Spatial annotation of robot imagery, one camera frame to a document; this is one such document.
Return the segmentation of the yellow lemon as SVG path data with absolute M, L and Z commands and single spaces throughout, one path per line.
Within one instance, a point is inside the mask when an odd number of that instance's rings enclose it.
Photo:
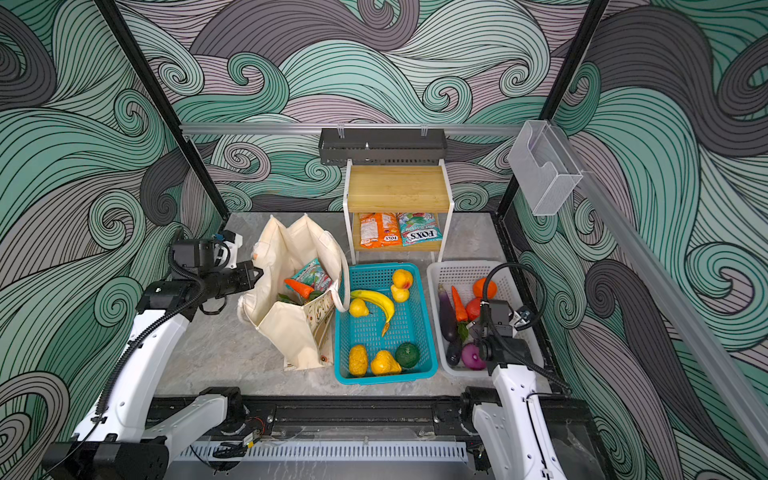
M 407 302 L 410 298 L 410 291 L 405 288 L 398 288 L 395 285 L 390 287 L 392 298 L 397 303 Z

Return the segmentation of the blue-red candy bag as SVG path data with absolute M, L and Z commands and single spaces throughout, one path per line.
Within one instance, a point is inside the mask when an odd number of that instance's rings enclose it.
M 332 279 L 321 265 L 318 258 L 308 262 L 292 279 L 298 283 L 312 287 L 315 291 L 323 293 L 332 284 Z

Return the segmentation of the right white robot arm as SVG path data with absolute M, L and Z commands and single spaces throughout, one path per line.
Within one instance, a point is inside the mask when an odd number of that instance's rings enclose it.
M 470 420 L 496 479 L 564 479 L 537 385 L 543 369 L 525 341 L 488 335 L 475 341 L 495 388 L 489 399 L 470 396 Z

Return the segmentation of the floral canvas tote bag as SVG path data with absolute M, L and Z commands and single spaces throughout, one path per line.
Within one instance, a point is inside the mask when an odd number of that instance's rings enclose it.
M 303 300 L 284 280 L 318 258 L 332 279 L 323 293 L 314 290 Z M 290 226 L 271 217 L 253 246 L 253 265 L 264 275 L 238 299 L 240 321 L 253 326 L 284 358 L 286 370 L 329 367 L 334 363 L 331 326 L 346 312 L 350 277 L 346 255 L 333 235 L 304 215 Z

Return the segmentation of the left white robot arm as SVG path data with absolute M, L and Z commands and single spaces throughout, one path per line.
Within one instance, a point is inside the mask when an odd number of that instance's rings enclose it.
M 240 430 L 246 408 L 237 387 L 205 390 L 154 427 L 147 417 L 159 380 L 195 310 L 209 299 L 252 289 L 262 269 L 250 261 L 192 273 L 172 266 L 177 279 L 145 291 L 123 353 L 94 407 L 71 438 L 53 443 L 42 460 L 51 479 L 162 479 L 169 464 L 206 432 Z

